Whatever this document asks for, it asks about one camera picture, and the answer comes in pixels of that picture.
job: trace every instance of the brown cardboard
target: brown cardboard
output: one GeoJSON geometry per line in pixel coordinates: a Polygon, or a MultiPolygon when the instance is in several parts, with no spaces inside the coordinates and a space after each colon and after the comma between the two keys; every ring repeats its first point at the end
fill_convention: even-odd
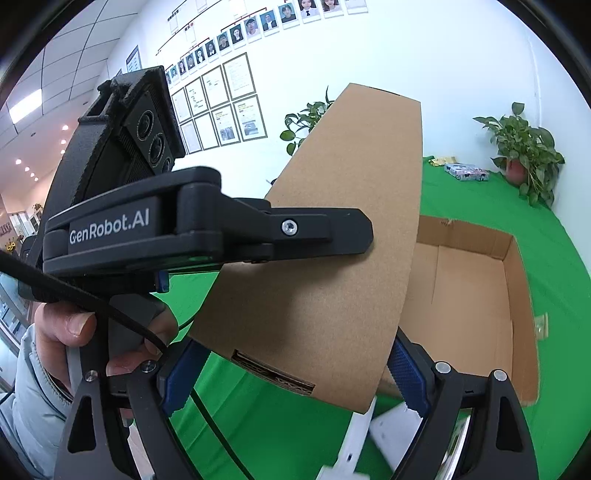
{"type": "MultiPolygon", "coordinates": [[[[537,401],[530,291],[512,235],[421,216],[400,328],[435,361],[474,375],[503,369],[523,405],[537,401]]],[[[379,391],[400,396],[387,370],[379,391]]]]}
{"type": "Polygon", "coordinates": [[[404,304],[417,237],[421,156],[418,102],[349,85],[267,199],[281,207],[360,208],[374,227],[370,251],[226,265],[191,336],[277,384],[365,412],[404,304]]]}
{"type": "Polygon", "coordinates": [[[355,257],[226,265],[190,335],[281,387],[363,413],[378,385],[398,395],[384,367],[400,322],[434,359],[479,375],[502,368],[520,400],[535,402],[537,350],[517,243],[466,222],[419,220],[421,156],[418,102],[349,85],[267,199],[360,208],[373,223],[372,247],[355,257]]]}

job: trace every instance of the sleeve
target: sleeve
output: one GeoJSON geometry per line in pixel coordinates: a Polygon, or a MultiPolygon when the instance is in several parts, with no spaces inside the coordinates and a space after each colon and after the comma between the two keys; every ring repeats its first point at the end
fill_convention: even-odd
{"type": "Polygon", "coordinates": [[[0,428],[33,478],[53,478],[70,401],[41,366],[35,326],[22,337],[15,394],[0,407],[0,428]]]}

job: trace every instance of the green cloth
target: green cloth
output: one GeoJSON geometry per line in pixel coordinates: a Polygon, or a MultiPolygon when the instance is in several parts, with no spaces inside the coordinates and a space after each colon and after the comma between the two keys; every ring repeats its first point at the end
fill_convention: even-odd
{"type": "MultiPolygon", "coordinates": [[[[525,409],[525,416],[540,479],[558,478],[591,427],[591,382],[585,380],[591,281],[577,251],[550,210],[530,207],[498,174],[488,182],[459,182],[443,168],[426,164],[421,213],[479,223],[517,237],[534,314],[548,312],[550,324],[549,337],[538,343],[540,399],[525,409]]],[[[171,292],[162,298],[180,323],[199,308],[215,276],[171,279],[171,292]]],[[[217,355],[207,361],[197,389],[256,480],[314,480],[322,465],[334,464],[350,412],[289,393],[217,355]]],[[[396,403],[380,398],[376,413],[396,403]]],[[[173,415],[172,423],[206,480],[244,478],[191,401],[173,415]]],[[[357,471],[372,480],[392,474],[371,439],[365,442],[357,471]]]]}

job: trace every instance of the screw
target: screw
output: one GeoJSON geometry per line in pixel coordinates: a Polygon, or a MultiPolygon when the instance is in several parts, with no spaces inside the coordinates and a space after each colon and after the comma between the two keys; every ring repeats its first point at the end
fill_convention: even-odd
{"type": "Polygon", "coordinates": [[[452,371],[452,368],[449,366],[449,364],[445,362],[437,362],[435,364],[435,370],[437,370],[441,374],[448,374],[452,371]]]}
{"type": "Polygon", "coordinates": [[[140,367],[142,372],[149,374],[154,368],[156,368],[156,360],[146,360],[145,362],[142,362],[140,367]]]}
{"type": "Polygon", "coordinates": [[[94,382],[97,378],[99,378],[99,373],[96,370],[88,370],[84,374],[84,380],[87,382],[94,382]]]}
{"type": "Polygon", "coordinates": [[[507,374],[503,370],[495,370],[494,376],[499,382],[507,380],[507,374]]]}
{"type": "Polygon", "coordinates": [[[281,231],[287,236],[294,236],[297,233],[297,223],[293,220],[286,220],[281,224],[281,231]]]}

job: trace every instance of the plant pot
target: plant pot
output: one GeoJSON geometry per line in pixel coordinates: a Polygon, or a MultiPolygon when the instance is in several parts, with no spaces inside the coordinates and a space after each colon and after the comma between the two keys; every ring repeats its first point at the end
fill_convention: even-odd
{"type": "Polygon", "coordinates": [[[507,159],[507,170],[505,172],[505,178],[511,185],[518,187],[527,178],[527,170],[521,164],[519,160],[507,159]]]}

